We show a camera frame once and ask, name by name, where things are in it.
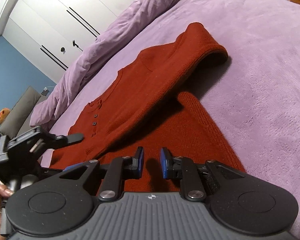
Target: stuffed toy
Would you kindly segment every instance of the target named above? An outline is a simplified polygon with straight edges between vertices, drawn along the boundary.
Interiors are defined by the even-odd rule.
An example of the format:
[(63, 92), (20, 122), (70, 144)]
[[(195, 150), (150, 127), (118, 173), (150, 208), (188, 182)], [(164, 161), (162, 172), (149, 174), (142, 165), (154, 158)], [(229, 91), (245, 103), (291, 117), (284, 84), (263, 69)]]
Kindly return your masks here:
[(9, 108), (4, 108), (0, 111), (0, 125), (3, 123), (4, 120), (6, 120), (9, 113), (10, 113)]

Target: black clamp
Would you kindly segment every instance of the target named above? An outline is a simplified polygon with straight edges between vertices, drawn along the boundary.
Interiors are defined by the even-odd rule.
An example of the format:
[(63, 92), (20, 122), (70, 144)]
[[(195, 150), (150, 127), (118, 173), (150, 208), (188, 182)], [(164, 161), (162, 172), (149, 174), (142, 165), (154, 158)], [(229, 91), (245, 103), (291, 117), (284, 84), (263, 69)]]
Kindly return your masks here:
[[(44, 131), (40, 126), (9, 139), (0, 135), (0, 181), (14, 192), (21, 188), (54, 175), (60, 170), (42, 168), (38, 159), (47, 149), (59, 149), (83, 140), (83, 134), (56, 136)], [(6, 200), (1, 203), (0, 234), (8, 236), (13, 232), (6, 216)]]
[(271, 235), (289, 230), (298, 215), (298, 203), (287, 190), (215, 160), (205, 164), (172, 157), (161, 149), (165, 179), (180, 179), (181, 197), (203, 202), (224, 226), (245, 235)]
[(73, 230), (101, 203), (119, 199), (125, 180), (141, 178), (143, 163), (143, 147), (138, 147), (133, 157), (117, 157), (110, 164), (89, 160), (72, 165), (13, 194), (7, 216), (25, 234), (46, 237)]

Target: bed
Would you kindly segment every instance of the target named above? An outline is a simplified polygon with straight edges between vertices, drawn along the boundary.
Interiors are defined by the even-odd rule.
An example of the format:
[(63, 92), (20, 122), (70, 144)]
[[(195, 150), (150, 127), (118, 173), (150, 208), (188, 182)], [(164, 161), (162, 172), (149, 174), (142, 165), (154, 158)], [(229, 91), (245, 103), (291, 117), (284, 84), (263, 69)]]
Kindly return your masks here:
[[(50, 132), (67, 134), (87, 103), (145, 48), (175, 41), (199, 22), (229, 54), (187, 80), (247, 173), (290, 191), (300, 238), (300, 5), (286, 0), (179, 0), (113, 55), (58, 117)], [(42, 159), (48, 167), (51, 151)]]

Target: gray sofa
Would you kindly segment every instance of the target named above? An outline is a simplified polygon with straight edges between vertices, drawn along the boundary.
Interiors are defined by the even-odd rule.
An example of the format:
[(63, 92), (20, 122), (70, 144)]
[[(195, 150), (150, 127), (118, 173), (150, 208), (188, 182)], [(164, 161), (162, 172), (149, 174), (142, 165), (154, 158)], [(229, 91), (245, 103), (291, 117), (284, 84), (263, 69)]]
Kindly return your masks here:
[(19, 101), (11, 109), (10, 114), (0, 126), (0, 134), (8, 135), (10, 139), (31, 129), (30, 117), (36, 104), (44, 101), (42, 96), (32, 87), (28, 87)]

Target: circular pad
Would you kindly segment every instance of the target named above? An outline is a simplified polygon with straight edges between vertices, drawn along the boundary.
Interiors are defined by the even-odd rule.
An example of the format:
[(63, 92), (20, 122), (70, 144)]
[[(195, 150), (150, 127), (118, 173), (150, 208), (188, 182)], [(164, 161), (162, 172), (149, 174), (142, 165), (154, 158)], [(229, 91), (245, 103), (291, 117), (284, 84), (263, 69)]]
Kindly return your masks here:
[(58, 211), (66, 204), (63, 195), (55, 192), (42, 192), (29, 200), (29, 207), (38, 213), (49, 214)]
[(253, 213), (264, 213), (275, 206), (272, 196), (258, 191), (243, 193), (238, 201), (242, 208)]

